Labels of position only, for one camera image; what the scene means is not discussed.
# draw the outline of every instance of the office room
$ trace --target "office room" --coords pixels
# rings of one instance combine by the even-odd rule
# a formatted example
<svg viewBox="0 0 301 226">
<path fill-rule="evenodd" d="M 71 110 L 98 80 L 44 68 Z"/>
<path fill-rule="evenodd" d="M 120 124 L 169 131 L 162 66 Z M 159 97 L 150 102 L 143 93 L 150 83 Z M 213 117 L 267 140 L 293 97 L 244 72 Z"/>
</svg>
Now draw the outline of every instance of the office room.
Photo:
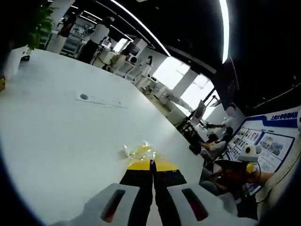
<svg viewBox="0 0 301 226">
<path fill-rule="evenodd" d="M 296 218 L 301 75 L 293 1 L 5 4 L 14 12 L 3 23 L 0 75 L 10 223 Z"/>
</svg>

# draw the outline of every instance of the black ceiling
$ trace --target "black ceiling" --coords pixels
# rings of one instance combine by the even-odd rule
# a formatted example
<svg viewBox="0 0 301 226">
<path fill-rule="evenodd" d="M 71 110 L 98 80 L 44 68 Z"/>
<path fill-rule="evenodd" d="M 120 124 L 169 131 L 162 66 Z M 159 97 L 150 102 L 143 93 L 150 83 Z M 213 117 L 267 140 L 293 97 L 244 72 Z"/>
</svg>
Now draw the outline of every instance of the black ceiling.
<svg viewBox="0 0 301 226">
<path fill-rule="evenodd" d="M 215 82 L 223 81 L 222 76 L 229 76 L 213 73 L 223 67 L 223 23 L 219 0 L 117 2 L 138 17 L 172 56 L 191 65 L 197 73 L 203 73 L 211 79 L 214 77 Z M 232 99 L 245 109 L 246 114 L 253 114 L 254 108 L 259 109 L 256 107 L 258 104 L 288 91 L 301 81 L 300 67 L 297 66 L 301 60 L 301 20 L 295 2 L 227 0 L 230 21 L 229 57 L 233 60 L 237 76 L 235 82 L 238 82 L 238 91 L 235 93 L 239 93 Z M 115 17 L 114 26 L 123 33 L 144 38 L 156 51 L 166 54 L 148 32 L 110 0 L 76 0 L 73 5 L 83 7 L 100 18 Z M 111 29 L 110 36 L 115 39 L 123 38 L 114 29 Z M 276 102 L 273 106 L 275 105 L 282 108 L 285 106 L 283 102 Z M 269 107 L 266 111 L 278 109 Z"/>
</svg>

